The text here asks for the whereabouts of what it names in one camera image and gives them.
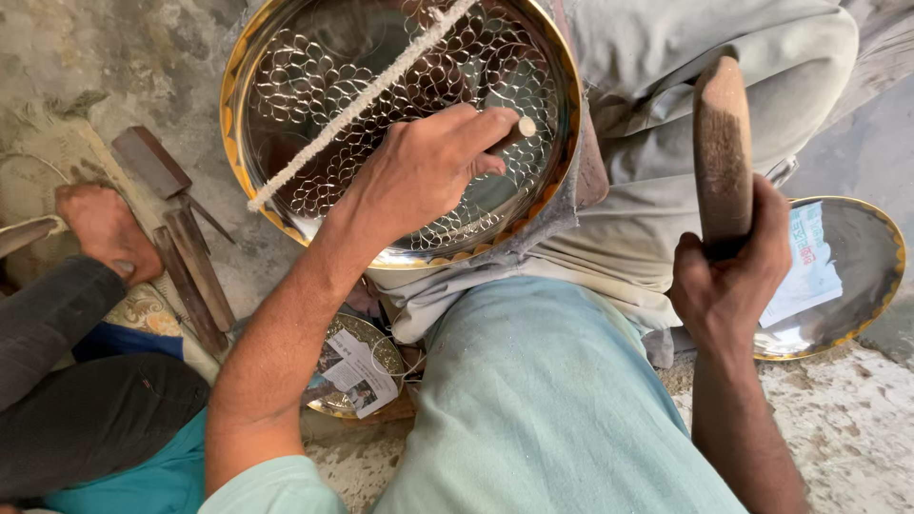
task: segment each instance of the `brass plate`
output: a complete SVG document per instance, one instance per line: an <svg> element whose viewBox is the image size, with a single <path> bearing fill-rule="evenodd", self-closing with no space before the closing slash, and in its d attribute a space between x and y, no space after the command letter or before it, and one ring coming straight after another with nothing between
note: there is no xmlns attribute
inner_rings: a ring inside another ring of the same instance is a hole
<svg viewBox="0 0 914 514"><path fill-rule="evenodd" d="M885 212L844 197L793 200L793 207L822 201L825 242L844 293L755 334L755 358L802 359L858 336L888 307L905 272L905 242Z"/></svg>
<svg viewBox="0 0 914 514"><path fill-rule="evenodd" d="M334 316L333 321L330 322L330 326L327 327L327 335L324 340L335 336L337 332L344 328L358 339L359 342L365 343L365 346L368 348L371 348L377 341L384 338L384 334L380 330L364 319L348 314L337 313L336 316ZM384 338L383 341L377 343L377 348L375 348L375 359L377 359L381 366L391 375L398 375L403 372L403 358L400 356L396 345L390 342L390 339ZM403 380L395 378L394 382L397 384L397 391L403 391ZM328 394L307 405L318 412L323 412L324 414L329 414L337 418L358 419L358 416L356 416L356 408L353 407L352 402L350 402L349 398L342 392ZM388 405L372 412L369 416L373 416L378 412L383 411Z"/></svg>
<svg viewBox="0 0 914 514"><path fill-rule="evenodd" d="M432 6L444 5L269 0L236 42L220 93L223 144L246 194L252 198L429 26ZM531 116L538 134L507 152L505 177L475 179L455 211L395 241L373 268L434 267L490 250L543 208L577 147L578 71L532 0L481 1L388 93L261 209L301 244L314 237L393 121L454 102L506 105Z"/></svg>

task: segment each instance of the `wooden tool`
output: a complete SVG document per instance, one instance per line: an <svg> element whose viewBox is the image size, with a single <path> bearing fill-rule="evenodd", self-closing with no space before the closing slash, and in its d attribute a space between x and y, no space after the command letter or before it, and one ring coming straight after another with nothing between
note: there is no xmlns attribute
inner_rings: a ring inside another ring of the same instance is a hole
<svg viewBox="0 0 914 514"><path fill-rule="evenodd" d="M31 220L28 223L23 223L18 227L0 233L0 259L20 248L25 248L39 239L46 238L57 227L57 220L44 218Z"/></svg>
<svg viewBox="0 0 914 514"><path fill-rule="evenodd" d="M521 117L517 121L514 127L511 128L511 132L503 137L498 143L490 146L485 152L487 154L495 155L506 149L508 146L514 145L521 139L532 136L537 133L537 124L533 121L532 118L528 116Z"/></svg>
<svg viewBox="0 0 914 514"><path fill-rule="evenodd" d="M235 315L231 312L229 300L226 299L222 286L216 277L212 263L209 262L206 251L194 235L194 226L197 223L184 209L169 210L165 213L165 225L171 232L175 246L184 259L194 284L203 296L209 313L216 321L216 327L222 332L228 332L235 324Z"/></svg>
<svg viewBox="0 0 914 514"><path fill-rule="evenodd" d="M157 197L163 200L180 197L182 205L192 207L223 237L235 244L229 232L187 192L193 185L190 177L149 129L142 126L129 127L112 141L112 146L130 168L146 181Z"/></svg>
<svg viewBox="0 0 914 514"><path fill-rule="evenodd" d="M733 258L752 229L749 104L739 64L723 56L695 85L693 145L698 212L708 259Z"/></svg>
<svg viewBox="0 0 914 514"><path fill-rule="evenodd" d="M175 288L178 294L181 295L181 302L184 303L184 307L187 309L187 315L197 330L200 344L210 355L217 357L229 347L226 335L216 327L216 322L209 313L203 295L194 285L194 280L190 276L184 260L181 259L181 253L168 233L168 228L159 227L155 229L153 237L155 246L159 248L159 255L162 256L165 269L168 270L168 276L175 283Z"/></svg>

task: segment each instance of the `white rope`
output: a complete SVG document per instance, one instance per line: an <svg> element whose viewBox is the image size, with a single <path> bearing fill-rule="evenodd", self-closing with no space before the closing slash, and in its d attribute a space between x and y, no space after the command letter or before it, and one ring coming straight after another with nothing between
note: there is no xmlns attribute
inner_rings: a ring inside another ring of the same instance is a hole
<svg viewBox="0 0 914 514"><path fill-rule="evenodd" d="M428 355L420 349L419 350L419 353L420 353L419 360L417 360L416 363L412 365L412 368L407 369L406 373L397 373L397 374L391 375L390 373L387 373L386 371L384 371L383 369L380 369L377 366L377 364L376 364L377 358L375 357L375 349L377 348L378 343L380 343L381 341L384 341L386 339L390 339L391 342L394 340L393 336L384 336L381 339L378 339L377 341L375 341L375 344L371 345L371 367L374 368L375 371L377 371L378 373L385 374L385 375L387 375L389 377L393 377L395 379L397 379L397 378L402 379L403 377L405 377L405 376L409 375L410 373L412 373L413 371L415 371L416 368L419 367L419 364L421 364L422 361L425 360L426 357L428 357ZM419 383L419 382L422 382L422 380L404 380L404 382L405 383Z"/></svg>
<svg viewBox="0 0 914 514"><path fill-rule="evenodd" d="M432 14L438 19L438 22L421 36L416 37L409 46L403 50L403 53L391 64L383 73L378 75L374 82L362 90L352 103L350 103L338 116L324 127L320 134L301 152L292 158L292 161L282 169L275 177L271 178L267 184L262 187L257 196L248 202L248 210L257 212L271 196L286 182L292 179L298 170L308 164L315 155L325 149L336 137L341 130L353 122L358 115L371 106L378 96L384 90L389 88L400 76L409 71L409 67L422 56L423 53L431 49L441 40L449 30L460 20L463 15L473 7L479 0L457 0L448 10L447 14L432 8Z"/></svg>

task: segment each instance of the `gold rim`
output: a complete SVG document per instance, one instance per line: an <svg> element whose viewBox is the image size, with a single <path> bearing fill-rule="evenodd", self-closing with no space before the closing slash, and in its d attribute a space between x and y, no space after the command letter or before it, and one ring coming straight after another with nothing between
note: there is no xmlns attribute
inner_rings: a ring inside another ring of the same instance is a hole
<svg viewBox="0 0 914 514"><path fill-rule="evenodd" d="M253 184L251 184L250 176L242 164L243 159L240 142L237 142L234 138L235 134L241 134L241 117L239 116L238 119L234 119L234 110L231 104L231 97L235 91L235 86L239 82L239 67L247 55L250 39L254 36L254 33L263 26L263 24L279 7L279 5L286 1L288 0L270 0L261 6L260 9L258 9L254 14L254 16L250 18L248 24L241 31L241 35L235 41L235 45L232 48L231 53L228 55L226 68L222 75L222 88L219 91L219 127L222 134L222 144L225 147L226 156L228 157L228 162L232 167L232 172L235 174L235 178L241 185L241 189L244 190L246 195L248 195L248 198L254 198L257 195L257 189L253 186ZM565 156L563 157L562 162L558 164L558 169L556 170L556 181L544 189L540 201L535 203L528 210L526 218L515 221L515 223L512 226L508 227L507 230L494 235L493 240L490 243L477 245L473 253L461 252L455 254L450 259L437 258L432 259L428 262L425 262L421 259L414 259L413 261L407 263L388 263L380 262L379 260L375 259L371 265L368 266L369 268L384 270L414 270L437 268L473 257L474 255L488 252L492 248L498 246L500 243L506 241L508 238L523 229L524 226L531 219L533 219L539 213L539 211L542 210L542 208L546 206L546 202L552 198L552 196L558 190L558 187L562 184L562 182L564 182L565 177L568 175L568 171L571 166L571 160L574 158L575 150L577 149L579 131L581 127L581 83L580 75L578 74L578 66L575 63L574 59L571 57L571 50L568 42L565 41L565 38L562 37L561 33L558 31L558 27L556 27L555 22L551 17L549 17L548 13L533 0L516 1L522 4L519 7L524 9L528 14L532 15L532 18L542 22L542 28L544 29L546 38L559 45L562 50L560 56L561 66L564 71L573 79L571 83L568 84L569 137L564 149ZM302 246L307 247L311 243L311 241L305 239L302 234L298 232L298 230L292 227L287 227L286 224L283 223L279 213L272 210L267 210L265 205L260 206L260 214L265 216L267 220L270 220L273 225L285 232L289 237L301 243Z"/></svg>
<svg viewBox="0 0 914 514"><path fill-rule="evenodd" d="M898 263L895 265L895 273L898 274L898 278L896 280L892 281L892 283L889 285L888 293L886 293L886 295L883 296L882 303L873 311L873 314L870 316L870 318L868 320L862 322L857 328L847 332L843 336L841 336L831 342L819 345L810 351L801 351L801 352L785 354L785 355L765 355L765 354L756 353L754 355L754 357L757 360L805 359L807 357L811 357L818 353L822 353L828 349L843 345L844 343L853 339L854 337L859 336L861 332L863 332L864 330L866 330L867 327L872 325L872 323L874 321L876 321L876 319L878 317L880 317L883 312L886 311L886 309L888 308L888 304L890 304L892 299L895 298L895 293L898 291L898 287L901 285L901 279L904 278L905 266L906 266L906 261L907 261L907 257L908 257L908 251L905 247L905 238L904 238L904 235L902 235L901 230L898 229L898 225L895 224L895 221L893 221L892 218L890 218L884 210L876 207L875 205L873 205L871 203L865 202L864 200L860 200L857 198L850 198L850 197L838 197L838 196L796 198L796 199L791 200L791 205L798 203L798 202L808 201L808 200L822 200L822 199L840 199L840 200L850 201L852 203L859 204L864 209L874 212L876 214L877 218L886 222L886 227L888 228L888 230L890 232L892 232L892 241L898 245L898 249L895 252L895 256L898 259Z"/></svg>

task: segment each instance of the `wooden stick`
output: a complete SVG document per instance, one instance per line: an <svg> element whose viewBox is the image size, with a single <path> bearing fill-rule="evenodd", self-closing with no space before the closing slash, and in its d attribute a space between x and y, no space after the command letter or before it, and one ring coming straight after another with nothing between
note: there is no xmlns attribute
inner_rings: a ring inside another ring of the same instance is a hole
<svg viewBox="0 0 914 514"><path fill-rule="evenodd" d="M527 137L532 136L537 133L537 124L528 116L523 116L520 120L517 121L517 124L511 128L511 132L503 137L498 143L490 146L485 152L487 154L495 155L502 150L506 149L508 146L514 145L521 139L526 139Z"/></svg>
<svg viewBox="0 0 914 514"><path fill-rule="evenodd" d="M181 199L181 209L183 209L184 212L186 212L187 216L193 220L194 213L191 212L191 205L190 205L190 201L188 200L188 198L190 198L190 197L183 193L178 195L178 197ZM207 244L207 239L205 237L203 237L203 231L200 229L200 226L197 225L196 221L191 224L191 228L194 229L193 234L192 234L194 236L194 239L197 240L198 243L200 243L200 246L203 247L203 251L206 252L207 255L212 255L212 252L209 251L209 245Z"/></svg>
<svg viewBox="0 0 914 514"><path fill-rule="evenodd" d="M216 219L213 218L212 215L209 214L209 212L207 212L206 209L203 209L203 206L200 205L200 202L198 202L196 198L190 196L190 193L187 193L187 192L181 193L181 204L184 205L185 202L187 203L187 205L194 208L194 210L197 212L197 214L202 216L203 219L206 220L210 225L212 225L214 229L216 229L220 234L222 234L222 237L226 238L228 240L228 242L230 242L232 244L237 244L235 242L235 240L231 239L231 236L229 235L229 231L225 230L222 227L222 225L220 225L219 222L216 221Z"/></svg>
<svg viewBox="0 0 914 514"><path fill-rule="evenodd" d="M695 179L708 259L735 257L752 229L752 141L739 64L724 56L695 86Z"/></svg>
<svg viewBox="0 0 914 514"><path fill-rule="evenodd" d="M0 259L20 248L25 248L39 239L46 238L57 227L57 220L44 218L31 220L0 233Z"/></svg>
<svg viewBox="0 0 914 514"><path fill-rule="evenodd" d="M162 262L165 269L168 270L168 276L175 283L175 289L181 295L181 302L187 309L187 315L190 316L191 323L197 330L197 337L200 344L213 357L218 357L229 347L226 335L216 327L216 321L209 313L203 295L200 294L194 285L194 279L181 259L181 253L175 246L168 228L159 227L153 232L155 245L159 248L159 255L162 256Z"/></svg>
<svg viewBox="0 0 914 514"><path fill-rule="evenodd" d="M190 276L194 279L194 284L203 295L209 313L216 321L216 327L222 332L228 332L235 324L235 315L232 314L229 300L219 285L212 263L203 247L194 238L192 225L195 223L197 222L190 219L184 209L169 210L165 213L165 224L175 240L175 246L181 253Z"/></svg>

